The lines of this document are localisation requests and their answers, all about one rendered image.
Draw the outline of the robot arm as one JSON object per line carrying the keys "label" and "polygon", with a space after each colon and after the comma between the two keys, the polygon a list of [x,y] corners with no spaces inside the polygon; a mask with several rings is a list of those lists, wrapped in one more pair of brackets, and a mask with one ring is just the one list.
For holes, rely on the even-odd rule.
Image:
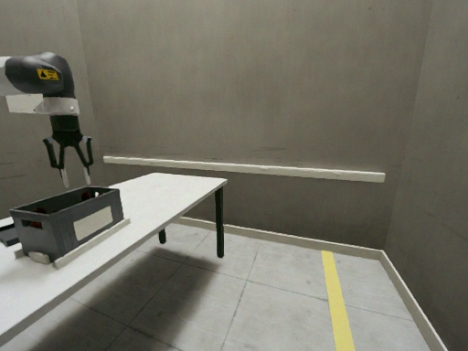
{"label": "robot arm", "polygon": [[0,57],[0,96],[41,93],[45,94],[36,113],[80,114],[72,72],[64,58],[50,52]]}

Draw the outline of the grey plastic crate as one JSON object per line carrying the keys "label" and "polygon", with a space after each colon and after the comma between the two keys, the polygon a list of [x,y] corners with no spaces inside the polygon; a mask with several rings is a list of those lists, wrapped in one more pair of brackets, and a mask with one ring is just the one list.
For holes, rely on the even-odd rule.
{"label": "grey plastic crate", "polygon": [[[78,203],[83,192],[89,192],[91,199]],[[96,197],[96,193],[103,195]],[[34,213],[38,207],[47,214]],[[60,211],[50,214],[55,210]],[[47,254],[54,263],[124,220],[120,188],[100,186],[84,186],[9,211],[24,255]],[[32,221],[41,222],[43,229],[29,227]]]}

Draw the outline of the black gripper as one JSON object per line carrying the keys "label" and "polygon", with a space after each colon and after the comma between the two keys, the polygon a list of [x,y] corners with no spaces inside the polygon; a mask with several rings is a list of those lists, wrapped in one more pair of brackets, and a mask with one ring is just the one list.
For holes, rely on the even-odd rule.
{"label": "black gripper", "polygon": [[[78,116],[75,115],[49,115],[51,126],[52,126],[52,137],[43,139],[43,143],[48,149],[48,157],[52,168],[57,168],[60,172],[61,178],[63,178],[64,186],[69,186],[69,181],[66,173],[65,166],[65,155],[66,148],[72,146],[76,149],[81,162],[84,165],[84,172],[86,176],[87,185],[90,184],[90,169],[89,166],[93,165],[93,155],[91,150],[91,137],[83,136],[80,132],[80,123]],[[80,141],[84,140],[87,146],[89,162],[87,162],[81,148]],[[53,148],[53,140],[55,140],[59,146],[59,160],[55,156]]]}

